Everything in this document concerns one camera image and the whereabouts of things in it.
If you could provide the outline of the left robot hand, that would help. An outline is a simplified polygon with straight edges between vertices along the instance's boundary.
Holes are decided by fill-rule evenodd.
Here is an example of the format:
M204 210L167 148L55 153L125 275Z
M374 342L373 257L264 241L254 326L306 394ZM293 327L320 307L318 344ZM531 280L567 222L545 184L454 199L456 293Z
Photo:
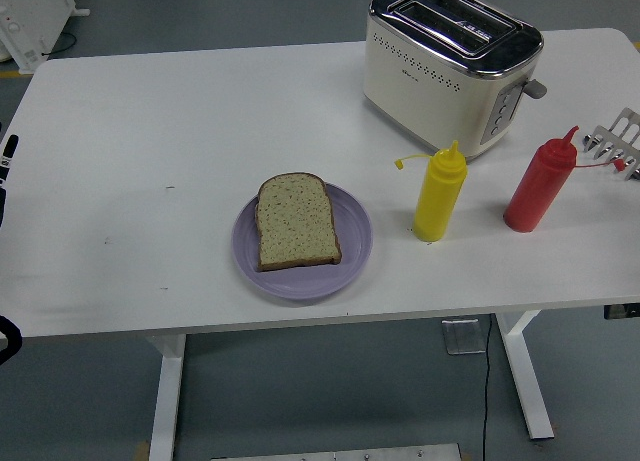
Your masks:
M13 160L15 151L17 149L19 143L19 136L16 134L11 134L7 140L7 143L4 147L4 151L1 157L1 168L0 168L0 224L3 223L4 212L6 206L6 198L7 192L5 189L5 183L7 181L11 162Z

